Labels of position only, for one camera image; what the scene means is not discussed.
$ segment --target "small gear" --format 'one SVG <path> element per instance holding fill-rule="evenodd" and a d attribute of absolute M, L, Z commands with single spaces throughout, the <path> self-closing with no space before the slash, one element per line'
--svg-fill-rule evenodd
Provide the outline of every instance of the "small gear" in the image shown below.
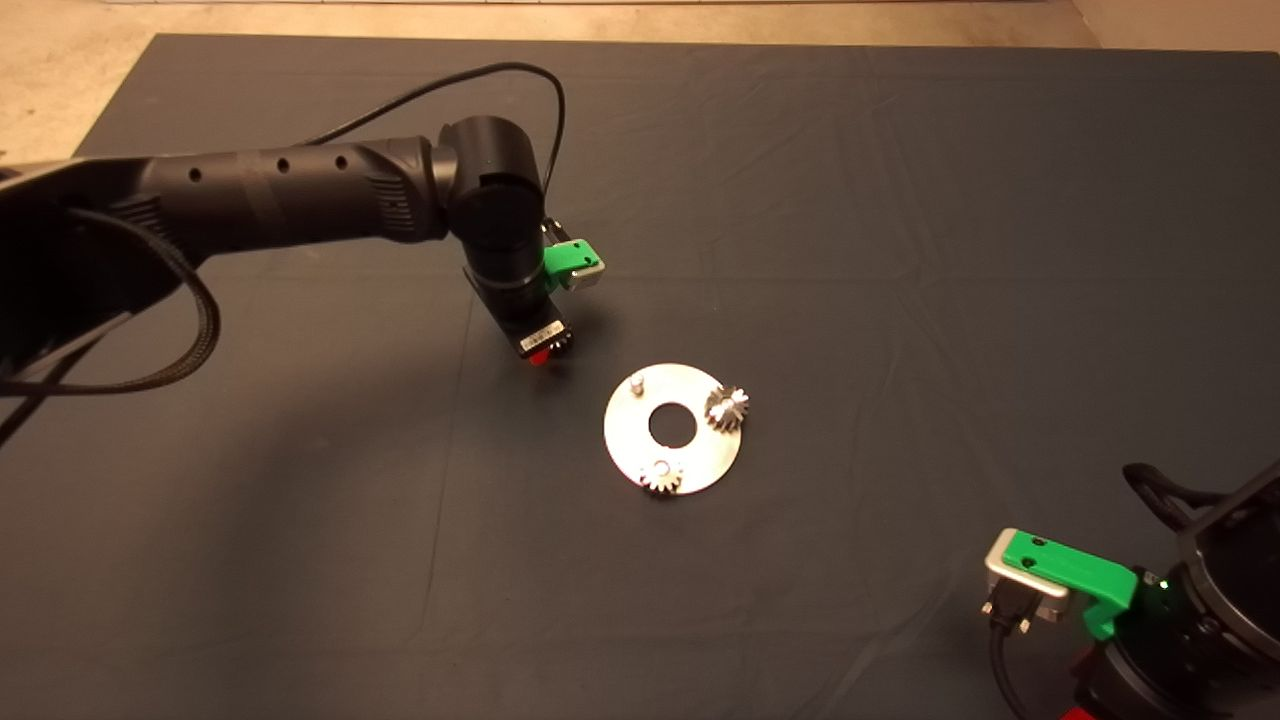
<path fill-rule="evenodd" d="M 675 495 L 680 489 L 680 468 L 658 460 L 640 470 L 640 486 L 654 495 Z"/>
<path fill-rule="evenodd" d="M 707 421 L 722 433 L 731 433 L 742 427 L 751 398 L 746 391 L 733 386 L 721 386 L 707 396 Z"/>

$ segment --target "metal disc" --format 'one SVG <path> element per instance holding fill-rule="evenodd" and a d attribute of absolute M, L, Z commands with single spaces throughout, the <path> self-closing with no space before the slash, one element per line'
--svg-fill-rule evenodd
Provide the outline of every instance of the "metal disc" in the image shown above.
<path fill-rule="evenodd" d="M 639 395 L 632 382 L 636 377 L 643 378 Z M 604 445 L 618 470 L 641 486 L 646 471 L 666 462 L 681 474 L 673 495 L 695 493 L 721 479 L 737 457 L 742 433 L 719 432 L 707 423 L 707 397 L 718 387 L 719 380 L 698 368 L 675 363 L 649 365 L 623 379 L 604 409 Z M 698 430 L 684 447 L 667 447 L 649 433 L 649 416 L 668 404 L 694 415 Z"/>

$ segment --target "concrete floor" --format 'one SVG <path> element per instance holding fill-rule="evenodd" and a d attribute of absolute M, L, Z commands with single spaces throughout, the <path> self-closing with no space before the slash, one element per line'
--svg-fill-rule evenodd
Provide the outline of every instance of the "concrete floor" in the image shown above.
<path fill-rule="evenodd" d="M 0 163 L 72 154 L 156 32 L 1280 50 L 1280 3 L 410 6 L 0 0 Z"/>

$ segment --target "dark gray tablecloth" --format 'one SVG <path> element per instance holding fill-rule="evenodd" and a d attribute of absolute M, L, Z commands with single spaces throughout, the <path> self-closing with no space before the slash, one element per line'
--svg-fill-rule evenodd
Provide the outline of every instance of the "dark gray tablecloth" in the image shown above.
<path fill-rule="evenodd" d="M 568 88 L 549 206 L 609 265 L 576 354 L 518 363 L 452 242 L 207 263 L 205 369 L 0 454 L 0 715 L 1001 717 L 1000 528 L 1164 569 L 1120 465 L 1277 455 L 1275 55 L 159 37 L 83 151 L 291 143 L 499 59 Z M 545 158 L 553 108 L 504 76 L 361 136 L 503 114 Z M 175 296 L 76 378 L 192 324 Z M 600 436 L 657 361 L 754 410 L 668 503 Z M 1083 643 L 1011 644 L 1042 715 Z"/>

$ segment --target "black cable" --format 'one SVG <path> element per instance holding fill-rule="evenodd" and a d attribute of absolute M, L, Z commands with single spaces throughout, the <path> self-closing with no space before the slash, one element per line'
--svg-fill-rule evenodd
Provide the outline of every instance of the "black cable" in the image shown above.
<path fill-rule="evenodd" d="M 1221 502 L 1226 495 L 1220 492 L 1206 492 L 1183 487 L 1153 465 L 1146 462 L 1133 462 L 1121 470 L 1124 479 L 1129 483 L 1138 498 L 1151 510 L 1156 518 L 1178 532 L 1192 524 L 1190 515 L 1179 507 L 1174 501 L 1179 500 L 1188 507 L 1208 507 Z"/>
<path fill-rule="evenodd" d="M 1002 628 L 995 623 L 991 625 L 991 641 L 987 643 L 987 652 L 991 656 L 991 674 L 996 676 L 996 687 L 1005 698 L 1005 705 L 1018 720 L 1029 720 L 1027 706 L 1018 697 L 1014 683 L 1009 679 L 1009 667 L 1005 664 L 1005 638 L 1009 637 L 1009 628 Z"/>
<path fill-rule="evenodd" d="M 95 345 L 97 345 L 96 340 L 59 360 L 54 368 L 49 370 L 44 378 L 41 378 L 40 382 L 42 384 L 56 384 L 67 377 L 67 373 L 69 373 Z M 9 416 L 0 423 L 0 447 L 4 447 L 4 445 L 9 442 L 9 438 L 22 429 L 27 420 L 36 414 L 36 410 L 40 410 L 40 406 L 44 405 L 47 398 L 47 395 L 28 396 L 23 398 L 18 407 L 14 407 L 13 413 L 9 413 Z"/>
<path fill-rule="evenodd" d="M 142 225 L 128 223 L 118 218 L 113 218 L 111 215 L 95 213 L 92 210 L 69 209 L 67 213 L 82 222 L 132 234 L 152 254 L 155 254 L 155 256 L 159 258 L 160 261 L 163 261 L 173 272 L 173 274 L 183 282 L 183 284 L 191 288 L 191 293 L 196 299 L 196 311 L 200 316 L 196 340 L 180 357 L 170 363 L 168 366 L 141 378 L 99 386 L 60 384 L 58 382 L 44 383 L 4 380 L 0 382 L 0 396 L 49 397 L 67 395 L 120 395 L 125 392 L 138 392 L 164 387 L 166 384 L 175 383 L 200 369 L 200 366 L 209 360 L 209 356 L 212 355 L 214 347 L 218 345 L 218 336 L 221 332 L 221 319 L 218 311 L 218 301 L 214 300 L 214 295 L 209 292 L 207 287 L 205 287 L 204 281 L 201 281 L 200 275 L 196 274 L 196 269 L 191 266 L 186 256 L 182 255 L 182 251 L 174 247 L 169 241 L 147 228 L 143 228 Z"/>
<path fill-rule="evenodd" d="M 470 70 L 462 70 L 461 73 L 454 73 L 452 76 L 445 76 L 439 79 L 434 79 L 426 85 L 410 90 L 403 95 L 393 97 L 387 102 L 383 102 L 381 105 L 374 108 L 372 110 L 369 110 L 367 113 L 360 115 L 358 118 L 347 120 L 346 123 L 342 123 L 340 126 L 328 132 L 323 132 L 317 136 L 303 140 L 298 145 L 324 145 L 334 138 L 347 135 L 348 132 L 358 127 L 371 123 L 372 120 L 385 115 L 387 113 L 390 113 L 392 110 L 396 110 L 397 108 L 401 108 L 408 102 L 412 102 L 413 100 L 417 100 L 419 97 L 426 95 L 428 92 L 434 92 L 436 90 L 448 87 L 451 85 L 457 85 L 460 82 L 466 82 L 502 72 L 521 72 L 521 73 L 535 74 L 538 77 L 545 78 L 556 88 L 556 105 L 557 105 L 556 140 L 552 141 L 552 155 L 547 163 L 547 178 L 543 181 L 543 193 L 545 195 L 552 186 L 552 173 L 556 172 L 556 159 L 559 158 L 561 138 L 563 138 L 564 136 L 564 86 L 561 85 L 559 78 L 556 77 L 556 74 L 552 73 L 550 70 L 529 63 L 515 63 L 515 61 L 494 63 L 492 65 L 483 65 L 479 68 L 472 68 Z"/>
<path fill-rule="evenodd" d="M 1183 487 L 1169 479 L 1169 475 L 1161 473 L 1155 465 L 1146 462 L 1132 462 L 1121 468 L 1120 471 L 1130 486 L 1135 483 L 1149 486 L 1160 495 L 1181 500 L 1189 507 L 1208 507 L 1226 498 L 1226 493 L 1222 492 L 1206 492 Z"/>

